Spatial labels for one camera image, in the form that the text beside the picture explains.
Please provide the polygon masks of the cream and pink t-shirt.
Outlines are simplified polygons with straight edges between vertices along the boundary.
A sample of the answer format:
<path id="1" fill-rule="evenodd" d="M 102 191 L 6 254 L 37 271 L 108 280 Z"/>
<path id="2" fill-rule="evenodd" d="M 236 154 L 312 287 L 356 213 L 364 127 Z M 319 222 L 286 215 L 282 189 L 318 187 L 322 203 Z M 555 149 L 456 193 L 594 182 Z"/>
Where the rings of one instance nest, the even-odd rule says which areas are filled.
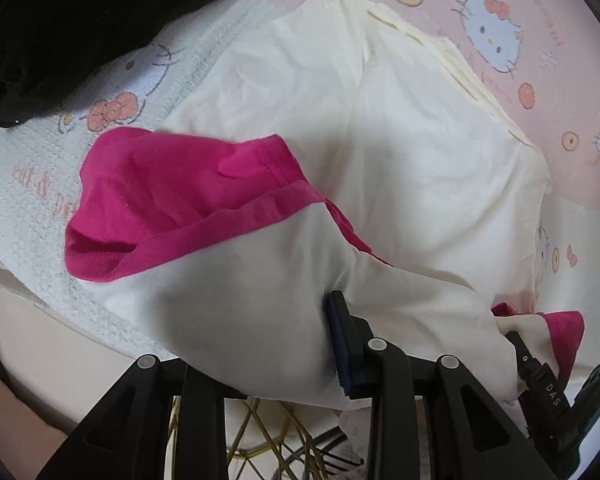
<path id="1" fill-rule="evenodd" d="M 541 151 L 450 40 L 306 0 L 236 40 L 157 131 L 101 134 L 65 262 L 103 307 L 250 396 L 350 410 L 325 297 L 516 399 L 518 330 L 566 382 L 576 312 L 535 309 Z"/>

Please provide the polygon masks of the black device with green light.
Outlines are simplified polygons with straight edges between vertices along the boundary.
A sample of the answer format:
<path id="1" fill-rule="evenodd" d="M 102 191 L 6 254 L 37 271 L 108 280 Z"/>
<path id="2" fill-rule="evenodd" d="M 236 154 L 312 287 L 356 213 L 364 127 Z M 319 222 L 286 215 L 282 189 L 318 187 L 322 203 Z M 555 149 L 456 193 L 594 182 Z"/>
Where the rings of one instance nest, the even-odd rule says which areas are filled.
<path id="1" fill-rule="evenodd" d="M 518 402 L 530 440 L 557 479 L 581 479 L 600 462 L 600 364 L 569 400 L 552 369 L 532 356 L 518 333 L 506 338 L 526 386 Z"/>

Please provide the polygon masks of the Hello Kitty patterned blanket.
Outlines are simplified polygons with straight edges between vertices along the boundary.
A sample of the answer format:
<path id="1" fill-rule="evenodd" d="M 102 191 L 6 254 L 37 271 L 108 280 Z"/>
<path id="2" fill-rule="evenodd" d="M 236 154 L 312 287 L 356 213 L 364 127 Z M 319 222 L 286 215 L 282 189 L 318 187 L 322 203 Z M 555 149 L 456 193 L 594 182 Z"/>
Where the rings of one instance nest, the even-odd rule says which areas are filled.
<path id="1" fill-rule="evenodd" d="M 62 256 L 78 171 L 116 104 L 151 128 L 192 92 L 239 35 L 303 0 L 220 0 L 166 26 L 146 48 L 99 72 L 67 105 L 0 128 L 0 286 L 127 354 L 148 341 L 82 292 Z M 542 311 L 578 310 L 578 362 L 600 358 L 600 22 L 584 0 L 372 0 L 452 40 L 545 157 Z"/>

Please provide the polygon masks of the black fabric item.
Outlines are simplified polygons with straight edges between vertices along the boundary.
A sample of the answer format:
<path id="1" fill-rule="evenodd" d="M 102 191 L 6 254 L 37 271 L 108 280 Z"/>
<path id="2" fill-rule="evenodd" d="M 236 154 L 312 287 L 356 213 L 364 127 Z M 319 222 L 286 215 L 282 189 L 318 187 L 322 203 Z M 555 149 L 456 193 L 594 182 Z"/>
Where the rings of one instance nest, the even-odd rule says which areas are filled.
<path id="1" fill-rule="evenodd" d="M 0 0 L 0 127 L 41 117 L 95 70 L 216 0 Z"/>

